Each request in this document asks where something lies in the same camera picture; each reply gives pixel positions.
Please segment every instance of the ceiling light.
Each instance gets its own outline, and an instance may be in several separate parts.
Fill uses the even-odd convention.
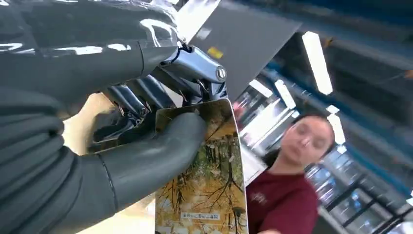
[[[261,84],[258,80],[254,79],[252,80],[249,85],[256,89],[258,92],[262,93],[264,96],[269,98],[272,95],[272,91],[269,90],[267,87],[265,87],[263,84]]]
[[[299,115],[300,115],[300,113],[299,113],[298,111],[295,111],[295,112],[291,115],[291,117],[297,118]]]
[[[340,118],[334,114],[331,114],[327,117],[328,121],[331,123],[333,127],[334,135],[336,138],[336,143],[342,145],[346,142],[346,138],[344,136],[343,127],[341,126]]]
[[[337,112],[340,111],[339,108],[337,108],[337,107],[335,107],[335,106],[333,106],[333,105],[330,105],[329,107],[327,107],[326,110],[327,110],[328,112],[330,112],[331,114],[337,114]]]
[[[413,206],[413,197],[406,200],[407,203]]]
[[[328,75],[320,38],[316,33],[306,32],[302,36],[302,40],[316,79],[317,88],[321,93],[328,95],[333,91],[333,86]]]
[[[340,154],[343,154],[347,151],[347,148],[344,145],[339,145],[337,147],[337,152],[339,152]]]
[[[296,103],[294,102],[294,99],[291,96],[291,93],[288,91],[287,86],[285,86],[284,82],[280,79],[277,80],[275,82],[275,87],[280,93],[285,105],[291,110],[294,109],[296,107]]]

